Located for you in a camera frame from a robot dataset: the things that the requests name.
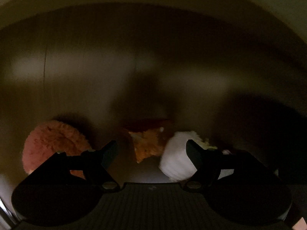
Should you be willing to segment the white cabbage leaf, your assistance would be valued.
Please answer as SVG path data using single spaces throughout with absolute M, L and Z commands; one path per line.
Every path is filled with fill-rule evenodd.
M 188 140 L 193 140 L 202 149 L 217 149 L 208 140 L 203 140 L 195 131 L 178 131 L 167 142 L 160 159 L 160 170 L 172 181 L 184 181 L 192 177 L 197 169 L 186 152 Z

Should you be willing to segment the orange wrapper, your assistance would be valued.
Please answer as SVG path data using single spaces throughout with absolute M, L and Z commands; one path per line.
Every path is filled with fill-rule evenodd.
M 161 157 L 165 146 L 172 136 L 165 127 L 151 128 L 145 131 L 129 131 L 137 163 L 147 158 Z

